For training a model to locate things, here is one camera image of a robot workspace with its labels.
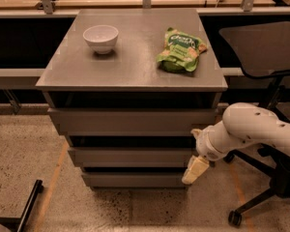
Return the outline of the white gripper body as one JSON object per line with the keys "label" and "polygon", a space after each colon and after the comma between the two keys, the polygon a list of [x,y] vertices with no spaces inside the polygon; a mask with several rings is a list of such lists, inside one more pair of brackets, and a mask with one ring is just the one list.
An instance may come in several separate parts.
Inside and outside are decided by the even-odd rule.
{"label": "white gripper body", "polygon": [[197,154],[206,160],[217,161],[224,158],[228,153],[228,147],[226,146],[228,132],[222,122],[214,126],[208,126],[201,130],[198,137],[194,138]]}

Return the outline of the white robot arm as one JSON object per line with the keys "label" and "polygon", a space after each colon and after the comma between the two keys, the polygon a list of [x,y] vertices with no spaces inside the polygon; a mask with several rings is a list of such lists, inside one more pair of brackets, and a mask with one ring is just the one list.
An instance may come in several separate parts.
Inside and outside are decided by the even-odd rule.
{"label": "white robot arm", "polygon": [[182,182],[191,185],[210,166],[235,149],[266,144],[290,157],[290,123],[283,122],[273,111],[250,103],[229,105],[220,122],[204,130],[193,129],[197,156],[188,162]]}

